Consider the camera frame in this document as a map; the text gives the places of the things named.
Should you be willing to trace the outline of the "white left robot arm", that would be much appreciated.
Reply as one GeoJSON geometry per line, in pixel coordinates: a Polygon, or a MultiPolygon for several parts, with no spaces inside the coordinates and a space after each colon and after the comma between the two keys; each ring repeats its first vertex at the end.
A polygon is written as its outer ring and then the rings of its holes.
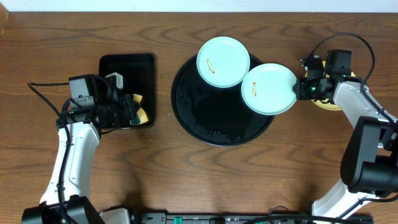
{"type": "Polygon", "coordinates": [[[141,111],[130,95],[102,105],[70,99],[57,120],[59,146],[50,183],[36,207],[27,208],[23,223],[131,223],[126,207],[97,212],[89,200],[93,158],[103,134],[136,119],[141,111]]]}

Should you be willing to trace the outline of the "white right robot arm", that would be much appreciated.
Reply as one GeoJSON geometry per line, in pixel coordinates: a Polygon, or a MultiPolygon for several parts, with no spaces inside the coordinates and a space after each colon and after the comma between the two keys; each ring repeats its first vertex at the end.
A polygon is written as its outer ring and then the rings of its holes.
{"type": "Polygon", "coordinates": [[[369,202],[397,200],[397,118],[371,96],[358,77],[299,78],[298,100],[330,98],[354,128],[340,165],[340,179],[312,203],[314,217],[345,220],[369,202]]]}

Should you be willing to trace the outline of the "green and yellow sponge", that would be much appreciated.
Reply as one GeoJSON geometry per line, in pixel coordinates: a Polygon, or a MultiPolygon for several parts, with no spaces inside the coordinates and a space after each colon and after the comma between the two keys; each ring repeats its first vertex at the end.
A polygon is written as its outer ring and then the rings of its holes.
{"type": "Polygon", "coordinates": [[[142,95],[132,94],[132,120],[130,120],[130,125],[137,126],[149,121],[147,113],[141,107],[142,99],[142,95]]]}

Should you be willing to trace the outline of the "yellow plate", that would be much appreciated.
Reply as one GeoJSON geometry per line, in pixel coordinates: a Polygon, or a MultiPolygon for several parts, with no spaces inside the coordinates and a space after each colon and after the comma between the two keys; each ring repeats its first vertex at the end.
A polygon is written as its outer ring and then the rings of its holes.
{"type": "Polygon", "coordinates": [[[341,108],[338,105],[334,105],[334,104],[328,102],[328,99],[323,100],[323,101],[312,100],[312,102],[315,105],[319,106],[320,108],[323,108],[324,110],[341,111],[341,108]]]}

